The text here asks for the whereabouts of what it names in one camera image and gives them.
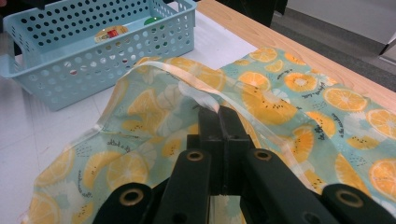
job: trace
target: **wooden table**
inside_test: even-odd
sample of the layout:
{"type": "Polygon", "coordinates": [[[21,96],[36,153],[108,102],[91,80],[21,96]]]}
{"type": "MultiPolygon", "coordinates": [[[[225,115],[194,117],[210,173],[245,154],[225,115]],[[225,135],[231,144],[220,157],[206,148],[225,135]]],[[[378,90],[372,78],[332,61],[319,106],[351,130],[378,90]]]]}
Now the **wooden table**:
{"type": "Polygon", "coordinates": [[[396,92],[374,83],[215,0],[200,1],[197,9],[251,45],[257,48],[266,46],[288,51],[304,60],[312,68],[318,69],[361,95],[371,98],[396,114],[396,92]]]}

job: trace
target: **light blue plastic basket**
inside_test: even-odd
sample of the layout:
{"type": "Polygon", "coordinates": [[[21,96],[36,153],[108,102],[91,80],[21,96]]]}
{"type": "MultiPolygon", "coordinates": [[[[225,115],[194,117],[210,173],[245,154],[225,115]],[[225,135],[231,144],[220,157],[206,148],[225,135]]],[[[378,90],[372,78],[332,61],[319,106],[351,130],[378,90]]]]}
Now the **light blue plastic basket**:
{"type": "Polygon", "coordinates": [[[113,86],[142,57],[193,50],[196,3],[176,2],[173,9],[163,0],[66,0],[7,16],[0,75],[59,110],[113,86]],[[152,17],[163,19],[144,25],[152,17]],[[128,33],[96,44],[94,36],[113,25],[128,33]],[[23,64],[15,61],[14,42],[23,64]]]}

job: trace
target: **table surface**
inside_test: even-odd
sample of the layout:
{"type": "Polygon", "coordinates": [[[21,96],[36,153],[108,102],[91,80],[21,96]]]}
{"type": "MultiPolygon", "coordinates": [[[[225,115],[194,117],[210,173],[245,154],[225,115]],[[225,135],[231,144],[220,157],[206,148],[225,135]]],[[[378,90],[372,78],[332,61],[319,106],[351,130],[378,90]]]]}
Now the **table surface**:
{"type": "MultiPolygon", "coordinates": [[[[195,19],[194,50],[183,57],[217,69],[262,46],[284,49],[396,113],[395,92],[214,0],[201,1],[195,19]]],[[[2,46],[3,38],[0,35],[0,54],[7,47],[2,46]]],[[[0,77],[0,223],[21,223],[35,178],[68,143],[95,125],[112,91],[109,88],[53,112],[13,80],[0,77]]]]}
{"type": "Polygon", "coordinates": [[[224,28],[240,36],[256,48],[263,46],[283,49],[299,57],[311,67],[334,78],[350,89],[371,98],[396,114],[396,92],[378,85],[344,66],[308,49],[295,41],[265,27],[242,14],[225,7],[215,0],[203,0],[198,11],[216,21],[224,28]]]}

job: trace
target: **item in basket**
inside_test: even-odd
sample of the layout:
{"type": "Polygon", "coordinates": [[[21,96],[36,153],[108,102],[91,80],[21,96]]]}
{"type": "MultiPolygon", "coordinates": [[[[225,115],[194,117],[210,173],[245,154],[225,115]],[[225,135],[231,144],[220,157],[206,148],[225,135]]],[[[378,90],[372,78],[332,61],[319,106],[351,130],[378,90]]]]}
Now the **item in basket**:
{"type": "Polygon", "coordinates": [[[161,20],[161,19],[162,19],[162,17],[151,17],[151,18],[145,20],[145,25],[149,25],[150,23],[153,23],[153,22],[161,20]]]}
{"type": "Polygon", "coordinates": [[[122,35],[128,32],[128,28],[122,25],[110,26],[99,31],[95,36],[95,42],[100,43],[107,39],[113,38],[117,35],[122,35]]]}

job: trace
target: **white tabletop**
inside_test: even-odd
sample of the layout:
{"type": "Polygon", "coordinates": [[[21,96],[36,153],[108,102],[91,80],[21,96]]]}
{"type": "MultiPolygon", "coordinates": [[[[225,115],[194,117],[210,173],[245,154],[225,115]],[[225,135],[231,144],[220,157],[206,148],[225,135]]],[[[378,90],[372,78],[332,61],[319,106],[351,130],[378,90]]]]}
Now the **white tabletop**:
{"type": "MultiPolygon", "coordinates": [[[[195,49],[183,57],[213,69],[256,48],[196,12],[195,49]]],[[[5,53],[4,46],[0,55],[5,53]]],[[[106,107],[113,88],[51,112],[11,79],[0,77],[0,223],[21,223],[33,182],[67,143],[88,131],[106,107]]]]}

